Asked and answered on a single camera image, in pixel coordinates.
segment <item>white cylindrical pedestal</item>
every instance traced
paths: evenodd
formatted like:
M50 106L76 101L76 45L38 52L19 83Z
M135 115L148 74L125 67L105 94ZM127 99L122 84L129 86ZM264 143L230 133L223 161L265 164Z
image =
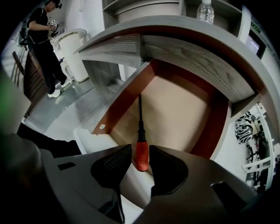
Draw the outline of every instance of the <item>white cylindrical pedestal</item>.
M55 44L59 44L63 52L63 56L69 65L71 72L73 73L76 81L82 82L88 79L88 73L81 60L80 54L74 53L79 47L81 47L81 36L86 35L86 31L83 30L84 35L78 33L80 30L73 30L61 34L55 40Z

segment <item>person's arm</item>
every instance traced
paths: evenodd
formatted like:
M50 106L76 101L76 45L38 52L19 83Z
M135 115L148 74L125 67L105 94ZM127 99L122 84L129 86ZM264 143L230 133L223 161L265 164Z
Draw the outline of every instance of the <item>person's arm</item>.
M32 21L29 23L29 30L40 31L40 30L50 30L49 26L44 26L41 24L37 24L36 21Z

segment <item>man in black clothes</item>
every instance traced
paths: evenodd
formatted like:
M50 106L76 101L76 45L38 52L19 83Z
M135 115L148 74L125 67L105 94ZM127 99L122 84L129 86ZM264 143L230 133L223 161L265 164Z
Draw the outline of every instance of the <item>man in black clothes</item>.
M60 90L55 88L54 74L63 88L71 83L63 74L60 63L53 52L53 46L49 41L49 32L53 31L55 27L48 25L47 13L53 11L59 4L60 0L47 1L44 8L38 8L32 13L27 23L29 27L28 47L29 50L33 49L42 68L50 98L60 95Z

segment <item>clear water bottle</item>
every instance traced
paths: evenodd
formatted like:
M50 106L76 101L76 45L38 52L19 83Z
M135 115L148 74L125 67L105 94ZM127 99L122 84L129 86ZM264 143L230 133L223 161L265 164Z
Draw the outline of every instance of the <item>clear water bottle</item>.
M197 19L203 20L207 23L214 22L214 9L211 6L211 0L202 0L201 5L197 9Z

